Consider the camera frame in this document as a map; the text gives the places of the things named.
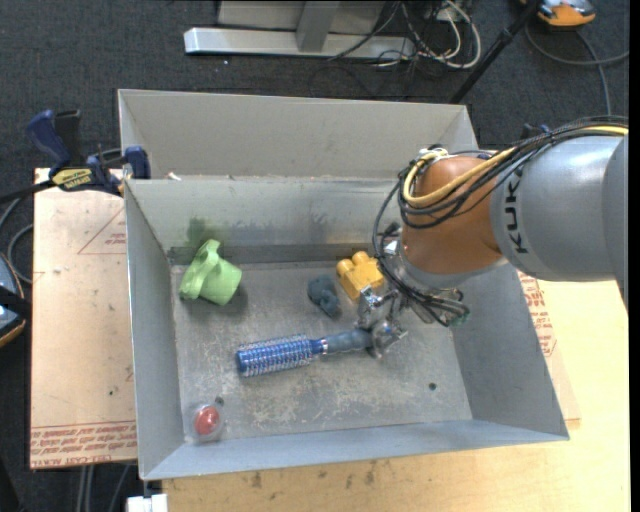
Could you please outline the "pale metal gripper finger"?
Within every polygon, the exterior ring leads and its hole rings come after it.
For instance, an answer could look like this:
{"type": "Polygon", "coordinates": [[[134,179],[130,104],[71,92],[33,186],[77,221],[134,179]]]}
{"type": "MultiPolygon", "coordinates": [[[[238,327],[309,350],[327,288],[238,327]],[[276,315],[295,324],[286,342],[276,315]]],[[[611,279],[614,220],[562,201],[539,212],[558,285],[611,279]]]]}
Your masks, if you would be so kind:
{"type": "Polygon", "coordinates": [[[398,321],[378,322],[371,330],[372,345],[368,352],[372,357],[380,359],[393,344],[405,338],[406,335],[407,331],[398,321]]]}
{"type": "Polygon", "coordinates": [[[356,326],[371,331],[382,318],[383,303],[383,297],[371,286],[363,288],[359,294],[356,326]]]}

